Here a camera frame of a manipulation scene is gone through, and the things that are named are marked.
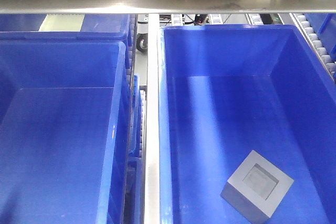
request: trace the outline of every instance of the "bin floor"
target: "bin floor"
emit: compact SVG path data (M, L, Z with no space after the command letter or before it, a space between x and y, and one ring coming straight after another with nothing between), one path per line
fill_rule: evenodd
M95 223L112 94L16 92L0 124L0 223Z
M295 180L268 224L329 223L270 76L180 77L168 98L175 224L250 223L221 192L251 150Z

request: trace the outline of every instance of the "black wheel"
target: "black wheel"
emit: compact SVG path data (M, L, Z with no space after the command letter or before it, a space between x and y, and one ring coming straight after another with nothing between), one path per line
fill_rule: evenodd
M147 52L148 50L148 34L138 34L136 36L137 50Z

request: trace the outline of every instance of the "blue storage tote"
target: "blue storage tote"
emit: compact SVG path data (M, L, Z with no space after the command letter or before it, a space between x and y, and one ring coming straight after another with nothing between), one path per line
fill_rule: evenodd
M297 28L161 32L161 223L249 224L221 192L251 150L295 180L268 224L336 223L336 87Z
M122 42L0 40L1 223L122 224L124 52Z
M130 143L129 155L139 157L141 141L141 96L139 87L139 77L134 75L131 125L130 125Z
M336 61L336 14L307 13L306 18L331 58Z
M1 14L0 39L118 40L132 45L128 14L85 14L80 31L40 31L46 14ZM128 50L125 66L130 68Z

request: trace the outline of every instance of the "gray square block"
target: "gray square block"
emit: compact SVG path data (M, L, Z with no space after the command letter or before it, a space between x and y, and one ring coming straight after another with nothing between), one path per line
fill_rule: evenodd
M294 180L251 151L228 179L221 196L253 224L268 220Z

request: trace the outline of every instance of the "blue container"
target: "blue container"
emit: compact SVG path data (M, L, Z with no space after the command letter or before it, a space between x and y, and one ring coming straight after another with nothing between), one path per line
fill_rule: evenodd
M142 206L142 159L130 157L128 161L127 188L129 192L129 216L125 224L140 224Z
M336 14L309 13L306 18L331 58L336 61Z
M132 45L130 15L86 14L80 31L38 32L45 17L45 14L2 14L0 39L98 39L122 41L126 49ZM130 57L126 50L126 68L130 68Z
M0 40L0 223L122 224L124 52L122 42Z
M139 87L139 77L134 75L134 91L130 126L129 155L139 157L141 140L141 96Z
M249 224L221 196L251 150L295 181L268 224L336 223L336 87L293 26L162 30L161 223Z

